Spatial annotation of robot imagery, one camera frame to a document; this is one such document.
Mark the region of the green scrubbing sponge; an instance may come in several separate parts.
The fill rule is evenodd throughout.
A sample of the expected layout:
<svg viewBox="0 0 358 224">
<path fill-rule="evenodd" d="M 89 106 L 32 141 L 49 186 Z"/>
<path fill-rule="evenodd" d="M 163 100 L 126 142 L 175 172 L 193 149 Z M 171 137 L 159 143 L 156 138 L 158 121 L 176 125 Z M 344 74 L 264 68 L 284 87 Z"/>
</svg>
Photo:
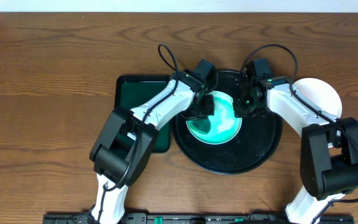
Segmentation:
<svg viewBox="0 0 358 224">
<path fill-rule="evenodd" d="M 187 121 L 187 125 L 192 133 L 208 134 L 211 130 L 211 122 L 209 119 Z"/>
</svg>

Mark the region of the white plate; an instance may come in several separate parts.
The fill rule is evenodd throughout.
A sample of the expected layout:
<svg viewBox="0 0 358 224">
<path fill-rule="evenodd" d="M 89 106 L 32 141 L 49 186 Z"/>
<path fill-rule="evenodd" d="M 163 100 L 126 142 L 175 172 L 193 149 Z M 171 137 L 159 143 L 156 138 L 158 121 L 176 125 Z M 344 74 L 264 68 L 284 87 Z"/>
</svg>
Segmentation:
<svg viewBox="0 0 358 224">
<path fill-rule="evenodd" d="M 234 116 L 233 98 L 221 91 L 212 91 L 214 97 L 214 115 L 208 116 L 211 130 L 208 134 L 190 133 L 206 144 L 223 144 L 234 138 L 239 132 L 242 119 Z"/>
<path fill-rule="evenodd" d="M 342 102 L 337 91 L 325 81 L 317 78 L 302 78 L 295 82 L 300 93 L 330 114 L 342 115 Z"/>
</svg>

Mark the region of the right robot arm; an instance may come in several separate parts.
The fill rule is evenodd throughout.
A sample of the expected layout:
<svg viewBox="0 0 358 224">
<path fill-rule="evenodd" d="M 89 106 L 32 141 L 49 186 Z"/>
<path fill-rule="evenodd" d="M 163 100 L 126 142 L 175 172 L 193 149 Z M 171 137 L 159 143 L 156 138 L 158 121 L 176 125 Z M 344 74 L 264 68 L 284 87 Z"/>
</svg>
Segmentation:
<svg viewBox="0 0 358 224">
<path fill-rule="evenodd" d="M 273 112 L 301 137 L 303 186 L 285 208 L 290 223 L 318 223 L 335 203 L 358 202 L 358 121 L 321 109 L 287 77 L 242 77 L 236 83 L 235 116 Z"/>
</svg>

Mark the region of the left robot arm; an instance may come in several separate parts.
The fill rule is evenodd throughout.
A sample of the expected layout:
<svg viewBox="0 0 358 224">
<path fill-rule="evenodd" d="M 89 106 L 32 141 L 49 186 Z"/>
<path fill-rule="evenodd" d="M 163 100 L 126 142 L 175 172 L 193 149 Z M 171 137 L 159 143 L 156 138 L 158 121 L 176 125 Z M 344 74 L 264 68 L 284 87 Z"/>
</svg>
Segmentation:
<svg viewBox="0 0 358 224">
<path fill-rule="evenodd" d="M 113 109 L 89 154 L 98 180 L 93 223 L 118 223 L 124 216 L 128 188 L 143 173 L 163 126 L 176 115 L 200 120 L 214 113 L 208 90 L 216 76 L 216 70 L 175 72 L 149 101 Z"/>
</svg>

